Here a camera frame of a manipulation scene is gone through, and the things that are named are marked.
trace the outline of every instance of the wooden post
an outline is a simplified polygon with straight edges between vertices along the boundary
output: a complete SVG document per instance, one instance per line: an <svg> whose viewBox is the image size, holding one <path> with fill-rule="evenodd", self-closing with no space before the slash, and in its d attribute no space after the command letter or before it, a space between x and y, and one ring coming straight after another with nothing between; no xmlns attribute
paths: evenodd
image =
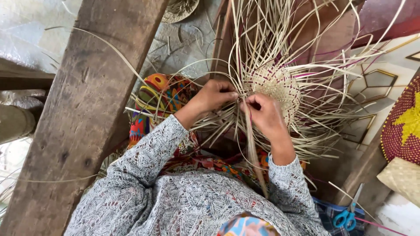
<svg viewBox="0 0 420 236"><path fill-rule="evenodd" d="M168 0L84 0L75 27L115 46L137 71ZM136 76L104 42L73 30L1 235L62 235L98 173ZM60 183L27 182L67 181Z"/></svg>

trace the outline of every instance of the hand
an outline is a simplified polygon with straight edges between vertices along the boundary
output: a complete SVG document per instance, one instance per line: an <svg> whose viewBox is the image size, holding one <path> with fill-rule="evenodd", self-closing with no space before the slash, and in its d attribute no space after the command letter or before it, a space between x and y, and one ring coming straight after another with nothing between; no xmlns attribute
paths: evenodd
<svg viewBox="0 0 420 236"><path fill-rule="evenodd" d="M210 111L218 110L226 102L238 99L235 87L228 81L209 80L203 88L174 116L185 129L206 117Z"/></svg>
<svg viewBox="0 0 420 236"><path fill-rule="evenodd" d="M247 97L245 102L240 104L241 110L250 110L252 121L270 141L273 162L276 165L290 164L296 154L280 102L261 93Z"/></svg>

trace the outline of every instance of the woman's right hand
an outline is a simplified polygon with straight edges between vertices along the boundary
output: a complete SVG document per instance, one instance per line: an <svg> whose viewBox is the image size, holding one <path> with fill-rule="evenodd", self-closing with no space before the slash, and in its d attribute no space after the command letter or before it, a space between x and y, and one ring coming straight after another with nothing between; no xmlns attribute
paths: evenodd
<svg viewBox="0 0 420 236"><path fill-rule="evenodd" d="M273 162L276 165L290 164L296 154L283 119L281 103L261 93L247 97L245 102L240 108L243 112L250 110L252 121L270 141Z"/></svg>

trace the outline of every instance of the round woven lid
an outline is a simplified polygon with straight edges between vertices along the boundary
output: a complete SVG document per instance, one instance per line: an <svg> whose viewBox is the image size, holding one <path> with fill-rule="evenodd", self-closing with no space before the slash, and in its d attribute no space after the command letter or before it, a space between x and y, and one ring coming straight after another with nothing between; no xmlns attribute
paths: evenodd
<svg viewBox="0 0 420 236"><path fill-rule="evenodd" d="M420 164L420 77L404 89L386 118L381 135L385 158Z"/></svg>
<svg viewBox="0 0 420 236"><path fill-rule="evenodd" d="M194 12L199 2L200 0L195 0L190 8L184 9L178 15L165 11L162 17L162 23L170 24L170 23L175 23L175 22L184 20L185 18L187 18Z"/></svg>
<svg viewBox="0 0 420 236"><path fill-rule="evenodd" d="M281 102L283 118L287 126L299 109L300 89L297 80L280 64L271 61L252 73L252 83L245 84L250 92L263 93Z"/></svg>

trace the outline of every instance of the scissor handle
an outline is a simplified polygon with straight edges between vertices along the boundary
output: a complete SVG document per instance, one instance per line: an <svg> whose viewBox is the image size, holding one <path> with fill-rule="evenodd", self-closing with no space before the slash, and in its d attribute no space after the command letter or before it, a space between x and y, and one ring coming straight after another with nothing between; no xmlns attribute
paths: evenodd
<svg viewBox="0 0 420 236"><path fill-rule="evenodd" d="M349 211L344 210L340 214L336 215L333 219L333 226L336 228L342 227L347 222L347 216Z"/></svg>
<svg viewBox="0 0 420 236"><path fill-rule="evenodd" d="M351 231L356 227L356 219L354 218L355 214L350 212L347 216L346 224L344 225L344 229L347 231Z"/></svg>

